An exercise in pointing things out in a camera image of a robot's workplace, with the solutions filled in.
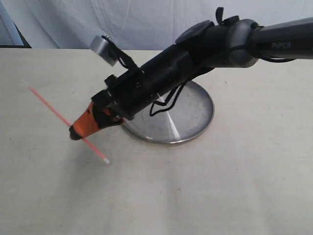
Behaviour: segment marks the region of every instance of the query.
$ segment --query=white table surface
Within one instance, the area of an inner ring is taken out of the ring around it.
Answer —
[[[1,235],[312,234],[313,61],[197,78],[215,103],[207,131],[168,146],[105,129],[89,140],[110,165],[21,82],[73,122],[123,71],[90,50],[0,50]]]

